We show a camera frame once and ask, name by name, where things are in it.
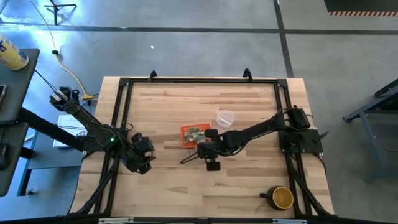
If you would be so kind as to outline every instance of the spray can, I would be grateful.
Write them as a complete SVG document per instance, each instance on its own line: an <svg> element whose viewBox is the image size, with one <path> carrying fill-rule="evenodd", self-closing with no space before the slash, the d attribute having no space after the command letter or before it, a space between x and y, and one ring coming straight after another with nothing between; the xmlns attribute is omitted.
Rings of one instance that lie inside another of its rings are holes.
<svg viewBox="0 0 398 224"><path fill-rule="evenodd" d="M11 70L19 70L29 62L29 57L11 41L0 34L0 63Z"/></svg>

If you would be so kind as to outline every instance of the wooden table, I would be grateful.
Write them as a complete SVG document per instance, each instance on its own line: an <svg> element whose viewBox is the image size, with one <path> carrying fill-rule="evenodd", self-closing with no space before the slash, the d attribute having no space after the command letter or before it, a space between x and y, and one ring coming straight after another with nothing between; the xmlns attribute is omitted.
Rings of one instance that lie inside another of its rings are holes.
<svg viewBox="0 0 398 224"><path fill-rule="evenodd" d="M103 80L95 116L105 124L111 122L119 78ZM292 104L311 114L303 79L290 78L288 84ZM258 196L274 185L289 187L277 133L251 141L236 156L219 158L218 172L207 172L200 159L180 165L190 153L181 147L180 127L208 123L226 131L215 120L221 109L235 113L233 129L247 128L276 113L274 89L272 85L253 83L135 83L128 116L134 130L129 135L148 135L157 159L145 175L132 174L120 165L112 216L294 217L292 208L273 210ZM84 160L72 211L78 210L98 185L103 157L103 153L96 152ZM303 155L303 163L308 187L333 213L322 163L311 154ZM297 192L304 212L301 190Z"/></svg>

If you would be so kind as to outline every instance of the gray floor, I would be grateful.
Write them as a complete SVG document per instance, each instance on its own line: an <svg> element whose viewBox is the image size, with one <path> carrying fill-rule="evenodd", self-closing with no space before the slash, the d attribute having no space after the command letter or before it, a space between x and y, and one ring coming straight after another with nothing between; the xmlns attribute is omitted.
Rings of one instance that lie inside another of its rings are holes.
<svg viewBox="0 0 398 224"><path fill-rule="evenodd" d="M276 29L272 0L117 0L76 2L62 9L63 26L196 27ZM331 17L322 0L280 0L286 29L398 30L398 17ZM49 22L52 15L35 1ZM107 9L106 15L100 9ZM42 52L37 69L55 86L78 88L50 53L52 44L29 1L10 1L0 18L1 33L20 48ZM241 76L249 67L256 77L286 77L279 34L222 32L53 32L63 62L99 92L105 75ZM305 80L323 140L333 206L337 215L385 222L398 220L398 179L365 183L375 172L368 140L359 121L341 117L372 99L397 78L398 35L287 35L294 77ZM50 88L34 75L24 106L55 122ZM9 195L0 198L0 220L64 215L73 200L79 167L37 170L29 188L40 192L16 197L24 161L19 161Z"/></svg>

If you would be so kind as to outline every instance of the orange box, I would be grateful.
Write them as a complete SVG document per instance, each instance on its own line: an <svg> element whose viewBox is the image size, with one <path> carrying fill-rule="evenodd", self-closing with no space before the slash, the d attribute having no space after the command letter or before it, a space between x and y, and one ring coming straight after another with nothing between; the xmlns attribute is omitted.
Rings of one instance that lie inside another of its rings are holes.
<svg viewBox="0 0 398 224"><path fill-rule="evenodd" d="M189 126L182 126L181 127L181 145L184 149L192 149L194 148L197 143L195 141L185 143L184 134L189 133L189 128L200 128L200 131L205 131L210 129L210 124L195 124Z"/></svg>

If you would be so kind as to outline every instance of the clear plastic cup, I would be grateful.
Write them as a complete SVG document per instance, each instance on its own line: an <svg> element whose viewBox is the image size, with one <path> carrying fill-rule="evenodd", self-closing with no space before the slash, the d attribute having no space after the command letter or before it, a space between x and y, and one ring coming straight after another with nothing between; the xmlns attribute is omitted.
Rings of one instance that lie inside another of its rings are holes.
<svg viewBox="0 0 398 224"><path fill-rule="evenodd" d="M229 128L235 120L235 114L228 110L220 110L217 114L217 123L223 128Z"/></svg>

